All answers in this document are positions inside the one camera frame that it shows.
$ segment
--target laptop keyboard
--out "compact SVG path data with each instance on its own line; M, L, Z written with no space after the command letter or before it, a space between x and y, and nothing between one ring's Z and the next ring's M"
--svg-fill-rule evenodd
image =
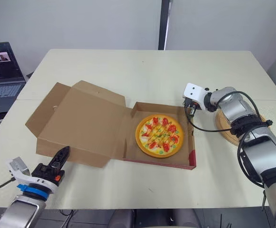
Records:
M5 85L0 86L0 98L15 96L21 85Z

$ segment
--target tomato slice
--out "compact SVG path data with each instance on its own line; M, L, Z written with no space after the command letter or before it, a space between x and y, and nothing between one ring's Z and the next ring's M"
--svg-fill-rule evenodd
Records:
M176 126L175 125L171 125L171 126L168 127L167 130L171 131L171 132L175 132L176 131Z
M170 144L167 144L167 143L163 143L163 150L165 152L168 152L170 150Z
M178 143L178 138L176 136L171 136L170 139L174 142L174 143Z
M152 129L152 125L150 125L150 124L146 124L146 127L147 127L148 129Z
M156 146L156 142L152 142L148 147L149 147L150 149L153 149L155 146Z
M158 118L157 117L153 117L153 123L157 124L158 123Z
M168 120L166 118L163 118L162 120L162 125L166 126L168 124Z

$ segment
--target laptop screen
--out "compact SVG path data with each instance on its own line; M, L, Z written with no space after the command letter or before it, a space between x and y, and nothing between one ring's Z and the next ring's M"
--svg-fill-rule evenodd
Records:
M0 83L24 81L9 42L0 43Z

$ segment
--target blue ring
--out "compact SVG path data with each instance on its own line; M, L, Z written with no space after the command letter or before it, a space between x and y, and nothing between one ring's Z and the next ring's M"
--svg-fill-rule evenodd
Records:
M17 186L17 188L20 188L21 191L27 191L27 192L32 192L32 193L35 193L39 196L42 196L43 198L45 198L47 200L49 194L46 193L45 191L42 191L42 190L39 190L39 189L35 189L35 188L32 188L32 187L29 187L25 184L19 184Z

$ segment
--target cardboard box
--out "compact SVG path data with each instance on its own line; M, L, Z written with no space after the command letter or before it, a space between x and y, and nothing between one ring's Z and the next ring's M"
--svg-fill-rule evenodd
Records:
M184 130L184 143L175 155L154 158L143 153L135 140L138 123L151 114L175 118ZM184 108L137 102L133 109L125 98L80 81L74 86L57 83L26 123L37 137L37 154L53 157L71 147L70 162L103 167L110 159L171 166L196 167L193 128Z

